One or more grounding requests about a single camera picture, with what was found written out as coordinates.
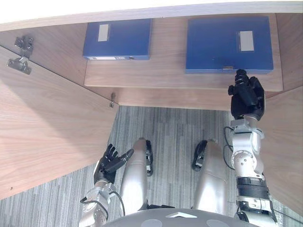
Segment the gray carpet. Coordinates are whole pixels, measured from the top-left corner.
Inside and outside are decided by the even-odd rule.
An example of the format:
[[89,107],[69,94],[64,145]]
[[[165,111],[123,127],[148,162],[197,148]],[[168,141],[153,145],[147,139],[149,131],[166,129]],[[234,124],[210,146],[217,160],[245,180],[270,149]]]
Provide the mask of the gray carpet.
[[[148,201],[157,205],[190,208],[199,173],[191,170],[193,151],[200,140],[215,139],[223,147],[223,127],[231,115],[224,111],[120,107],[109,143],[119,153],[145,137],[154,152],[154,175],[148,178]],[[0,201],[0,227],[76,227],[81,217],[79,200],[93,187],[94,165]],[[120,188],[123,169],[116,175]],[[235,175],[229,170],[229,215],[236,211]],[[110,204],[110,219],[117,218],[119,201]],[[274,201],[274,207],[296,219],[303,218]],[[277,214],[279,226],[303,227]]]

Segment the metal hinge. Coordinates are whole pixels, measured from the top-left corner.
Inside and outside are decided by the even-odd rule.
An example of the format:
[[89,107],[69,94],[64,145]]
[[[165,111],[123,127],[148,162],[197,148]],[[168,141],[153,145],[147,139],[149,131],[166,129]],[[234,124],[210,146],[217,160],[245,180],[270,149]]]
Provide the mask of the metal hinge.
[[29,36],[17,37],[15,46],[21,49],[21,57],[16,59],[9,59],[7,66],[16,70],[19,70],[25,74],[30,74],[31,68],[27,64],[27,60],[33,53],[34,39]]
[[115,97],[116,97],[116,94],[113,92],[112,95],[111,95],[111,102],[109,104],[109,107],[114,108]]

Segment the open cabinet door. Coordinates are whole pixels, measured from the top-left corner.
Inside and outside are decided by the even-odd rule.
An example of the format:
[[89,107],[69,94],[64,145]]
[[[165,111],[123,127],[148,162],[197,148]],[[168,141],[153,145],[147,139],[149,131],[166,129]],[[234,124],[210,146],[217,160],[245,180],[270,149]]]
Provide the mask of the open cabinet door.
[[0,47],[0,199],[96,162],[118,110],[30,61],[7,67],[17,57]]
[[258,126],[270,193],[303,215],[303,87],[267,99]]

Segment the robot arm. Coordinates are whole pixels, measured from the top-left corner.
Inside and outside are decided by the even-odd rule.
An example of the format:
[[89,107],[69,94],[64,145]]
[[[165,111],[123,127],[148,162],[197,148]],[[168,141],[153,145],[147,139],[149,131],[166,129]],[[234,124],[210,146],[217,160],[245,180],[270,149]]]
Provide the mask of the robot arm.
[[94,170],[95,186],[80,201],[84,205],[79,227],[100,227],[106,224],[110,198],[116,192],[113,185],[116,171],[130,159],[133,153],[134,150],[130,149],[121,157],[117,157],[115,147],[112,144],[108,146]]
[[235,218],[262,227],[276,226],[269,190],[260,158],[263,132],[257,128],[265,110],[264,90],[257,78],[238,70],[235,86],[229,87],[232,97],[231,122],[233,131],[232,165],[237,177],[237,206]]

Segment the label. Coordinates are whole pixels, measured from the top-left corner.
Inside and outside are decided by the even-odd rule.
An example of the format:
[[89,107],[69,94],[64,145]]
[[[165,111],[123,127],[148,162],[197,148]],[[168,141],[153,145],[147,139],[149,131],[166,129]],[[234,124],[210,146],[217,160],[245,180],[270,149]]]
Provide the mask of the label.
[[90,60],[116,60],[115,57],[89,57]]
[[108,39],[108,24],[99,25],[98,42],[107,41]]
[[254,51],[254,40],[252,31],[241,31],[240,36],[240,51]]

